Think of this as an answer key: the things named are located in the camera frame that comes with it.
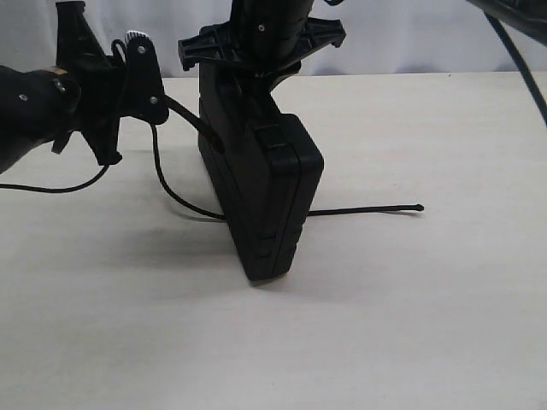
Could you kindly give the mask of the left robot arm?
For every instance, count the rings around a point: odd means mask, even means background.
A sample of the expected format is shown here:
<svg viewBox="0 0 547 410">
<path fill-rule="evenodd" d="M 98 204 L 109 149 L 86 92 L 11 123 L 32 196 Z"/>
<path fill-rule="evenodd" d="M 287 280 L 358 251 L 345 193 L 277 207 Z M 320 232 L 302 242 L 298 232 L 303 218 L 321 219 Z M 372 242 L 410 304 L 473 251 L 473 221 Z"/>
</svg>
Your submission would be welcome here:
<svg viewBox="0 0 547 410">
<path fill-rule="evenodd" d="M 43 144 L 61 153 L 79 132 L 101 166 L 118 164 L 126 66 L 105 54 L 85 18 L 85 2 L 56 4 L 54 65 L 21 72 L 1 68 L 1 169 Z"/>
</svg>

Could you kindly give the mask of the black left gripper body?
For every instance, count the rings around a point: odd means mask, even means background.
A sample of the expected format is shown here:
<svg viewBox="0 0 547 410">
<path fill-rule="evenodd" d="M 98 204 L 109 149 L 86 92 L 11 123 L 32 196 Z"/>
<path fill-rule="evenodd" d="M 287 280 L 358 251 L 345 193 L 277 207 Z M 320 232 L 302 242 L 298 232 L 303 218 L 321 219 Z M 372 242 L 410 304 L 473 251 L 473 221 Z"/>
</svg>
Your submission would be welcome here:
<svg viewBox="0 0 547 410">
<path fill-rule="evenodd" d="M 52 151 L 61 153 L 74 132 L 82 134 L 97 163 L 113 166 L 121 161 L 118 132 L 126 90 L 126 43 L 114 39 L 106 54 L 85 18 L 85 2 L 56 3 L 56 59 L 51 70 L 68 80 L 75 92 L 66 120 L 56 133 Z"/>
</svg>

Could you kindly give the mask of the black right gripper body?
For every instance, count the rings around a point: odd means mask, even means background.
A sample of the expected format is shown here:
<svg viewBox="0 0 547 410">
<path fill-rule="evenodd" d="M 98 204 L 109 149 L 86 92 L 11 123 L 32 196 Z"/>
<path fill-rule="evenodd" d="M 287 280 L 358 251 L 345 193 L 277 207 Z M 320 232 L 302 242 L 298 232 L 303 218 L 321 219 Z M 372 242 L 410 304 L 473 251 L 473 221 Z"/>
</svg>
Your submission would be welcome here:
<svg viewBox="0 0 547 410">
<path fill-rule="evenodd" d="M 204 26 L 178 42 L 182 68 L 210 64 L 231 69 L 275 73 L 322 48 L 340 47 L 346 32 L 340 20 L 283 16 L 267 20 L 242 17 Z"/>
</svg>

